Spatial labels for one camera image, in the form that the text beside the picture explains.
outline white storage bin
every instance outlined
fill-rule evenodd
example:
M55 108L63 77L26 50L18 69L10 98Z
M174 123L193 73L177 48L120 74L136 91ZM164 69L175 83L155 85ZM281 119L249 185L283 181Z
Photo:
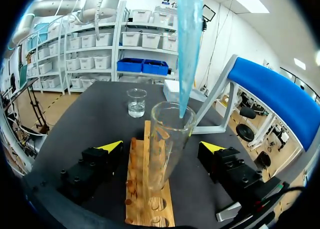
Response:
M164 35L162 49L177 52L178 38L175 36Z
M81 37L76 37L70 39L70 49L79 49L82 47L82 39Z
M142 47L143 48L158 48L161 35L142 33Z
M96 46L96 35L82 36L82 48L92 48Z
M109 82L111 80L111 76L101 74L98 74L94 78L97 79L99 82Z
M49 46L50 55L58 55L58 43L52 44ZM61 43L60 53L64 53L64 45Z
M163 12L154 12L153 13L153 23L154 24L162 24L169 25L169 21L171 19L171 14L163 13Z
M26 66L26 70L29 71L29 70L32 70L33 68L35 68L35 65L34 63L30 63Z
M33 87L33 88L39 88L38 81L39 81L39 80L36 80L36 81L32 84L32 87Z
M97 47L111 46L113 41L112 33L101 33L100 40L95 39L95 45Z
M42 65L39 65L40 74L46 74L52 70L52 62L46 62Z
M92 78L90 76L83 76L81 77L81 83L82 87L86 90L88 87L90 87L94 82L97 81L97 79Z
M75 71L80 69L80 60L78 58L66 60L66 69L68 71Z
M52 77L48 78L46 81L49 83L50 88L55 88L58 85L60 85L60 77L58 75L52 76Z
M172 16L172 26L176 29L178 28L178 16L177 15Z
M80 58L80 67L82 70L88 70L95 67L95 60L93 57Z
M39 60L50 55L49 47L42 48L38 51Z
M140 32L122 32L122 45L137 47L140 39Z
M48 40L57 38L59 36L59 24L52 24L48 28Z
M36 54L33 53L31 56L30 56L30 60L31 60L31 63L35 63L36 62Z
M136 83L136 80L138 79L137 76L129 76L129 75L123 75L119 78L119 82L122 83Z
M95 69L108 69L111 67L111 56L94 57Z
M41 85L43 89L49 88L49 82L47 81L47 78L43 77L41 80Z
M37 70L37 68L33 68L33 69L31 70L31 72L32 72L32 76L38 75L38 70Z
M27 77L31 77L32 76L32 70L31 69L26 71L26 76Z
M73 88L82 88L82 82L79 76L76 76L75 78L71 78L71 84Z
M151 17L152 11L150 10L133 10L134 23L148 23Z
M82 26L75 24L75 21L74 21L74 20L71 20L71 21L70 21L70 30L71 30L72 32L76 32L76 31L78 31L78 30L81 30L81 28L82 28Z

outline cable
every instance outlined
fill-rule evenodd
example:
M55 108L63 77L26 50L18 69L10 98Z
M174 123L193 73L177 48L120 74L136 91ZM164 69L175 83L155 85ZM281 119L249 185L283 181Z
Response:
M211 66L211 61L212 61L212 57L214 56L214 52L215 52L215 48L216 48L216 43L217 43L217 39L218 39L218 32L219 32L219 25L220 25L220 14L221 14L221 3L219 4L219 9L218 9L218 26L217 26L217 29L216 29L216 35L215 35L215 41L214 41L214 46L213 46L213 51L212 51L212 54L211 54L211 57L210 57L210 61L209 61L209 64L208 64L208 67L206 68L206 71L203 75L203 78L202 78L202 81L201 83L199 84L199 89L201 89L201 85L202 83L204 82L204 79L205 79L205 76L206 74L208 73L209 74L209 68Z
M100 7L103 0L99 0L98 4L96 6L95 14L94 14L94 30L95 30L95 37L99 41L100 40L100 34L99 34L99 12Z
M227 21L227 19L229 17L233 1L234 0L231 0L230 6L228 8L228 12L226 14L226 17L224 19L224 22L223 22L220 30L219 30L219 27L220 27L221 3L219 4L219 9L218 9L218 27L217 27L217 30L216 30L216 37L215 37L215 42L214 42L214 46L213 46L213 51L212 51L212 54L211 54L211 57L210 57L209 65L208 65L208 67L207 67L207 69L206 69L206 71L204 73L204 76L202 78L202 81L200 83L200 88L202 87L201 85L202 85L202 83L203 83L203 81L205 79L205 76L206 76L206 80L205 80L204 86L206 86L206 87L208 86L208 79L209 79L209 74L210 74L210 70L211 70L212 58L213 58L214 53L215 53L215 49L216 49L216 45L217 45L217 41L218 41L219 35L220 35L221 31L223 30L224 25L225 25L225 23L226 23L226 21Z
M11 118L9 118L9 117L7 117L10 121L12 121L13 123L15 123L19 128L20 128L20 130L22 130L22 131L24 131L24 132L26 132L26 133L28 133L28 134L30 134L30 135L34 135L34 136L40 136L40 137L44 137L44 136L48 136L47 134L34 134L34 133L31 133L31 132L29 132L29 131L27 131L27 130L25 130L25 129L23 129L22 127L20 127L19 125L18 125L18 123L15 121L15 120L12 120Z

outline blue storage bin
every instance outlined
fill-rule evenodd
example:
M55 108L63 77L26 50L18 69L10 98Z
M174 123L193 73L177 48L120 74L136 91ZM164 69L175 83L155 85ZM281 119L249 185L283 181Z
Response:
M117 62L117 71L140 73L144 59L123 58Z
M36 32L37 30L39 30L40 28L42 28L39 33L48 33L48 28L49 28L49 23L39 23L37 25L34 26L34 32Z
M159 60L144 60L142 65L143 73L157 74L157 75L168 75L168 64L165 61Z
M29 38L28 41L26 42L26 49L27 51L30 51L33 47L33 41L32 38Z
M33 38L32 38L32 48L35 48L37 46L37 38L38 36L35 35Z
M40 34L39 35L39 44L40 43L43 43L45 40L48 39L48 34L47 33L44 33L44 34Z

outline white box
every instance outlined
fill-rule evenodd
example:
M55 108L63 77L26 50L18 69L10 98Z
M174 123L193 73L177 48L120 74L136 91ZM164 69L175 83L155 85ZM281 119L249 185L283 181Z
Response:
M164 80L163 94L168 102L179 103L179 81Z
M162 49L177 52L178 51L178 38L175 36L164 35Z
M32 76L38 75L38 70L37 70L37 68L33 68L33 69L31 70L31 72L32 72Z
M163 94L168 102L179 103L179 81L178 80L164 80ZM192 88L190 98L199 102L204 102L207 98L199 90Z
M70 49L79 49L82 47L82 39L81 37L76 37L70 39Z
M94 77L97 79L99 82L109 82L111 80L111 76L109 75L97 75Z
M26 70L27 70L27 71L30 71L30 70L32 70L33 68L35 68L35 64L34 64L34 63L30 63L30 64L28 64L28 65L26 66Z
M171 14L167 14L167 13L163 13L163 12L154 12L153 13L153 23L168 26L169 21L171 19L171 16L172 16Z
M113 34L112 33L101 33L100 40L95 39L95 45L97 47L112 46Z
M41 85L42 85L42 88L44 88L44 89L49 88L49 83L48 83L48 81L47 81L47 78L43 78L43 79L41 80Z
M96 35L82 36L82 48L92 48L96 46Z
M90 87L94 82L97 81L97 79L92 78L90 76L83 76L80 79L82 83L82 87L86 90L88 87Z
M32 84L32 87L33 87L33 88L39 88L38 81L39 81L39 80L36 80L36 81Z
M40 74L46 74L52 70L52 62L46 62L42 65L39 65Z
M151 17L152 11L150 10L133 10L133 19L134 23L148 23Z
M142 47L157 49L160 37L161 35L159 34L142 33Z
M81 30L81 28L82 28L81 25L75 24L75 20L71 20L69 26L70 26L70 31L72 31L72 32L79 31L79 30Z
M50 55L49 47L42 48L38 51L39 60Z
M67 71L75 71L80 69L80 60L78 58L66 60Z
M27 77L31 77L32 76L32 70L31 69L26 71L26 76Z
M122 45L137 47L140 39L140 32L122 32Z
M48 78L46 81L49 83L50 88L55 88L58 85L60 85L60 77L58 75L52 76L52 77Z
M95 67L95 60L93 57L80 58L80 67L82 70L88 70Z
M48 28L48 40L59 36L59 24L52 24Z
M82 88L82 82L79 76L76 76L75 78L71 78L71 84L73 88Z
M95 69L108 69L111 67L111 56L94 57Z
M35 63L36 62L36 54L33 53L31 56L30 56L30 60L31 60L31 63Z
M58 55L58 43L50 45L49 51L51 56ZM64 53L64 46L62 43L60 45L60 53Z
M177 29L178 28L178 16L177 15L171 15L171 19L170 19L168 25Z

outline chair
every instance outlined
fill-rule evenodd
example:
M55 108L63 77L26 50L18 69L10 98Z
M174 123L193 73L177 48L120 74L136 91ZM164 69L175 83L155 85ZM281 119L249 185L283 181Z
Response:
M255 119L256 118L256 112L247 106L243 106L240 110L240 116L243 116L245 118L249 119ZM250 143L254 140L255 134L252 131L250 127L248 127L245 124L238 124L235 128L237 135L242 139L245 140L246 142Z

